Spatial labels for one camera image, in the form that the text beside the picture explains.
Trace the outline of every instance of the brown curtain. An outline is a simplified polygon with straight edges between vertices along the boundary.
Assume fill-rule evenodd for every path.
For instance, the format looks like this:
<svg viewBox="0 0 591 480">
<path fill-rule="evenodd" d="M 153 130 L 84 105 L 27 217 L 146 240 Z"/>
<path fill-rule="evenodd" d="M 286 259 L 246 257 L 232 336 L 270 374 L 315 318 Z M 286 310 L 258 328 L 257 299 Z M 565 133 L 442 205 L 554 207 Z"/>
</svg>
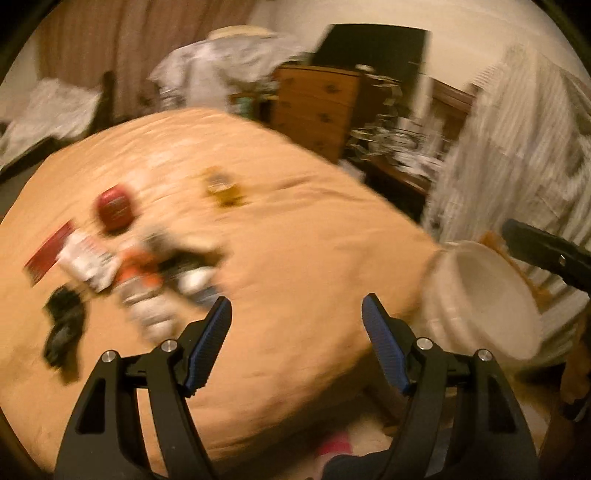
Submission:
<svg viewBox="0 0 591 480">
<path fill-rule="evenodd" d="M 63 0 L 40 26 L 40 70 L 94 87 L 116 75 L 115 117 L 133 117 L 146 78 L 175 48 L 247 22 L 256 0 Z"/>
</svg>

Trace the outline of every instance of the silver bolt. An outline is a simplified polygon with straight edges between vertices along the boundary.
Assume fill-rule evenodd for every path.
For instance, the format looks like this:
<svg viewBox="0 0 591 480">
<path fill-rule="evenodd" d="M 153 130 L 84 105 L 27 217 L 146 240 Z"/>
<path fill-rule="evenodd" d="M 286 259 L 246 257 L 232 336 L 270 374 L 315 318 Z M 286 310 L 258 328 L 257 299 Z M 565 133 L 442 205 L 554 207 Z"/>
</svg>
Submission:
<svg viewBox="0 0 591 480">
<path fill-rule="evenodd" d="M 113 350 L 107 350 L 105 353 L 101 355 L 100 359 L 104 363 L 110 364 L 113 360 L 115 360 L 115 357 L 117 357 L 117 352 Z"/>
<path fill-rule="evenodd" d="M 492 360 L 492 353 L 485 349 L 478 350 L 478 358 L 483 362 L 490 362 Z"/>
<path fill-rule="evenodd" d="M 164 350 L 165 352 L 174 352 L 178 347 L 178 343 L 176 340 L 165 340 L 164 342 L 162 342 L 162 345 L 160 345 L 160 348 L 162 350 Z"/>
<path fill-rule="evenodd" d="M 428 338 L 422 337 L 417 340 L 417 347 L 421 350 L 430 350 L 433 348 L 433 342 Z"/>
</svg>

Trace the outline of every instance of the white striped fabric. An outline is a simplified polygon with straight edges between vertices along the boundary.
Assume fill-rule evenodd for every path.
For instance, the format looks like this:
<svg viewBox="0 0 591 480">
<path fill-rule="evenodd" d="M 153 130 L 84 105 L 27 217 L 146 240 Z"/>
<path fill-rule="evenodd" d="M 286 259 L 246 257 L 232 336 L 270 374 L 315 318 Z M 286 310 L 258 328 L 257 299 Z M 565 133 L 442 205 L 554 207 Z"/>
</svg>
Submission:
<svg viewBox="0 0 591 480">
<path fill-rule="evenodd" d="M 591 249 L 591 99 L 539 52 L 513 46 L 488 69 L 456 145 L 431 190 L 422 225 L 440 242 L 478 240 L 508 218 Z M 541 318 L 545 363 L 572 342 L 588 297 L 520 263 L 553 303 Z"/>
</svg>

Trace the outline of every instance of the mattress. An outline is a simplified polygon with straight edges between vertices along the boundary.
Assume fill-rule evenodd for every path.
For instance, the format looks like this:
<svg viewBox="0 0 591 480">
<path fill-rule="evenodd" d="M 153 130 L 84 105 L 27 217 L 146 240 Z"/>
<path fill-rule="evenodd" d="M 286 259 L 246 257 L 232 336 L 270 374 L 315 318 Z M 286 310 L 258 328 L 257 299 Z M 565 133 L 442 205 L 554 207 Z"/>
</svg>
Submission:
<svg viewBox="0 0 591 480">
<path fill-rule="evenodd" d="M 202 172 L 218 166 L 246 202 L 221 209 Z M 92 205 L 124 183 L 137 201 L 131 229 L 105 237 Z M 146 116 L 49 157 L 0 225 L 0 406 L 22 444 L 53 468 L 61 437 L 102 352 L 122 356 L 153 345 L 113 295 L 95 295 L 58 266 L 32 286 L 23 267 L 68 220 L 109 247 L 157 223 L 211 236 L 226 252 L 219 284 L 233 323 L 207 386 L 188 400 L 202 441 L 220 469 L 275 443 L 379 378 L 361 324 L 375 292 L 391 315 L 420 301 L 421 279 L 438 247 L 415 224 L 336 166 L 254 122 L 208 109 Z M 51 323 L 43 305 L 58 286 L 87 305 L 77 371 L 42 359 Z M 178 299 L 182 324 L 205 311 Z M 156 472 L 164 466 L 139 392 L 142 428 Z"/>
</svg>

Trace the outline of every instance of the chest of drawers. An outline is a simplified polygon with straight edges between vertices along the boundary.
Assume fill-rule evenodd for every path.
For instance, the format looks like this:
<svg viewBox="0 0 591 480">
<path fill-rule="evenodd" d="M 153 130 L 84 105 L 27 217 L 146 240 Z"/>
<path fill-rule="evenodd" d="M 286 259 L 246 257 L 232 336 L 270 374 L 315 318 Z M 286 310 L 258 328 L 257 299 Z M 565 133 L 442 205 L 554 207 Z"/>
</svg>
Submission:
<svg viewBox="0 0 591 480">
<path fill-rule="evenodd" d="M 326 67 L 283 66 L 271 126 L 295 143 L 337 163 L 349 131 L 384 111 L 386 92 L 366 77 Z"/>
</svg>

